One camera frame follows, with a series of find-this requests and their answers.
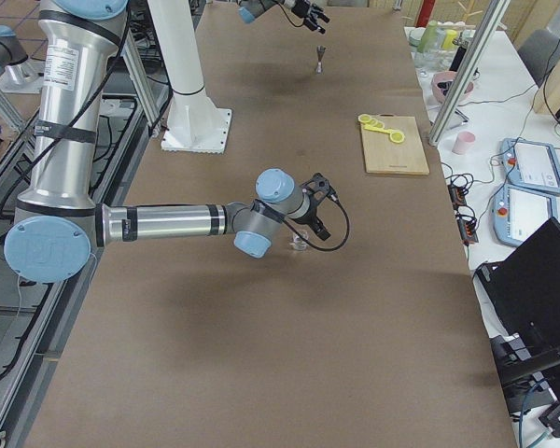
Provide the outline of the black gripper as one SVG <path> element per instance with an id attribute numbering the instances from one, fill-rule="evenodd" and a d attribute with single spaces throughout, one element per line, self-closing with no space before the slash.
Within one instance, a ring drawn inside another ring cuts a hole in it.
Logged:
<path id="1" fill-rule="evenodd" d="M 324 8 L 309 0 L 296 0 L 292 7 L 292 13 L 298 18 L 303 19 L 305 26 L 312 32 L 324 34 L 326 29 L 320 22 L 329 22 L 329 17 L 325 14 Z"/>
<path id="2" fill-rule="evenodd" d="M 330 182 L 321 173 L 315 173 L 301 184 L 301 190 L 309 200 L 307 212 L 301 217 L 301 222 L 315 230 L 315 235 L 320 240 L 328 240 L 330 233 L 317 216 L 317 207 L 330 195 Z"/>

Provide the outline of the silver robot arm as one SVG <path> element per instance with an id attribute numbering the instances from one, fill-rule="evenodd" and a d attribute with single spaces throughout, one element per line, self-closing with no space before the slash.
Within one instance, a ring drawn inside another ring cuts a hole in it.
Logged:
<path id="1" fill-rule="evenodd" d="M 330 18 L 319 5 L 308 0 L 251 0 L 238 1 L 239 16 L 244 23 L 252 23 L 265 12 L 280 7 L 288 21 L 294 27 L 306 27 L 312 32 L 324 34 L 326 29 L 322 23 L 329 23 Z"/>
<path id="2" fill-rule="evenodd" d="M 206 93 L 189 3 L 147 3 L 173 94 L 162 149 L 222 153 L 231 110 L 217 108 Z M 322 241 L 330 237 L 316 208 L 322 198 L 338 200 L 320 174 L 299 185 L 281 169 L 268 169 L 256 181 L 252 204 L 96 204 L 90 180 L 98 103 L 107 60 L 131 44 L 128 1 L 41 1 L 39 23 L 49 46 L 31 183 L 17 198 L 4 246 L 12 271 L 55 283 L 112 242 L 233 233 L 238 249 L 261 258 L 282 224 L 292 229 L 288 219 Z"/>

